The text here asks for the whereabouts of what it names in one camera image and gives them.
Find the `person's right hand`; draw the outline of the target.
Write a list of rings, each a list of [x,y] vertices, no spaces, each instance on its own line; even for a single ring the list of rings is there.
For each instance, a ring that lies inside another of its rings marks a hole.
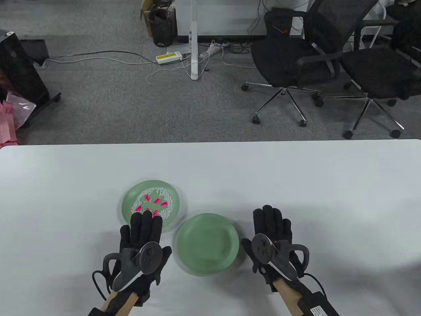
[[[272,242],[279,240],[293,241],[291,230],[291,221],[283,218],[281,211],[271,205],[264,205],[261,209],[255,209],[253,212],[255,234],[263,233]],[[253,262],[252,270],[257,271],[264,277],[265,282],[269,284],[272,293],[278,292],[273,282],[282,278],[274,268],[268,264],[261,264],[252,251],[252,242],[248,238],[241,240],[242,248]]]

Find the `person's left hand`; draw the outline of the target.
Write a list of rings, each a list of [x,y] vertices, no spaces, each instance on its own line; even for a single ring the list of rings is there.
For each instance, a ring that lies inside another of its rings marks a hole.
[[[120,229],[120,251],[130,249],[137,254],[149,241],[159,243],[162,233],[162,223],[162,217],[153,216],[150,211],[133,213],[131,215],[130,225],[124,225]],[[170,246],[164,247],[162,260],[157,269],[152,274],[141,275],[123,291],[137,294],[138,301],[135,303],[135,307],[142,307],[149,299],[150,286],[153,282],[159,285],[161,272],[171,253],[172,249]]]

